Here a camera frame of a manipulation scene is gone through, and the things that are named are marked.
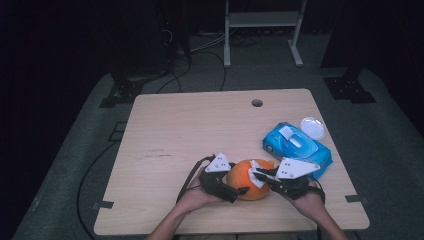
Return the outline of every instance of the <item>orange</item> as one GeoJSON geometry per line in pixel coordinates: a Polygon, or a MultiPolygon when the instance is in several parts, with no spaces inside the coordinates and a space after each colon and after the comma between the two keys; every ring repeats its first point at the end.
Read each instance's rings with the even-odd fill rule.
{"type": "Polygon", "coordinates": [[[243,200],[258,200],[265,197],[270,188],[268,184],[262,186],[262,188],[256,187],[249,178],[249,169],[252,167],[250,164],[251,160],[255,160],[261,167],[265,169],[274,168],[274,162],[269,160],[262,159],[247,159],[237,163],[228,173],[227,173],[227,184],[235,189],[242,187],[250,187],[244,195],[239,195],[238,197],[243,200]]]}

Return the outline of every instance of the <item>table top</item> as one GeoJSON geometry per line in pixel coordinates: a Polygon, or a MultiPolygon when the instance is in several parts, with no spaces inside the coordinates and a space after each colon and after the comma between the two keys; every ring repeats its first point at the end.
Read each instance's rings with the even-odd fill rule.
{"type": "MultiPolygon", "coordinates": [[[[274,160],[262,140],[279,122],[300,127],[305,117],[324,123],[307,89],[140,95],[136,98],[94,231],[98,235],[149,234],[175,205],[195,163],[224,152],[230,162],[274,160]],[[253,100],[263,105],[255,107],[253,100]]],[[[356,195],[330,133],[320,140],[334,163],[319,179],[326,206],[342,229],[365,229],[368,217],[356,195]]],[[[177,234],[287,232],[314,230],[277,193],[257,201],[237,200],[208,205],[192,212],[177,234]]]]}

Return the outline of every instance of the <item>wet wipes pack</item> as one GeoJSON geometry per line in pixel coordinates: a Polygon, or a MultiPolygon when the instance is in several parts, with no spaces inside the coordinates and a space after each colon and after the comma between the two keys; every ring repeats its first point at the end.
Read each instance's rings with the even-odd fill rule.
{"type": "Polygon", "coordinates": [[[331,151],[289,123],[279,123],[263,139],[263,148],[278,160],[291,158],[320,166],[312,176],[321,177],[333,163],[331,151]]]}

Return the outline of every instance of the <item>floor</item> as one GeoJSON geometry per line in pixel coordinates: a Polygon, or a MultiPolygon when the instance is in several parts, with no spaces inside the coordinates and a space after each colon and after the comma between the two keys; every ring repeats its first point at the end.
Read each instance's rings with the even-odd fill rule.
{"type": "MultiPolygon", "coordinates": [[[[376,103],[333,99],[323,78],[340,76],[345,69],[320,68],[329,35],[299,37],[298,48],[304,61],[301,68],[295,66],[290,55],[289,37],[241,39],[246,44],[232,47],[232,66],[228,69],[220,61],[222,45],[214,45],[194,53],[190,68],[187,61],[175,61],[175,75],[187,72],[179,77],[180,84],[174,80],[161,89],[174,78],[168,74],[146,83],[141,94],[156,94],[159,89],[159,93],[309,89],[371,222],[368,229],[347,232],[349,238],[419,239],[424,235],[420,221],[424,213],[422,136],[381,79],[366,69],[359,81],[376,103]]],[[[211,40],[192,36],[191,47],[211,40]]],[[[143,239],[96,236],[92,231],[132,107],[116,104],[99,108],[112,87],[109,74],[99,79],[14,239],[143,239]]],[[[298,236],[302,240],[316,239],[314,232],[298,236]]]]}

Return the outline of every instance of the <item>white shelf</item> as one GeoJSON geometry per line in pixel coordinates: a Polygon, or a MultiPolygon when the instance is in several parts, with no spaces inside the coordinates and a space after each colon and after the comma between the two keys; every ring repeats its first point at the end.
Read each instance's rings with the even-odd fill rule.
{"type": "Polygon", "coordinates": [[[230,13],[229,27],[296,26],[298,11],[230,13]]]}

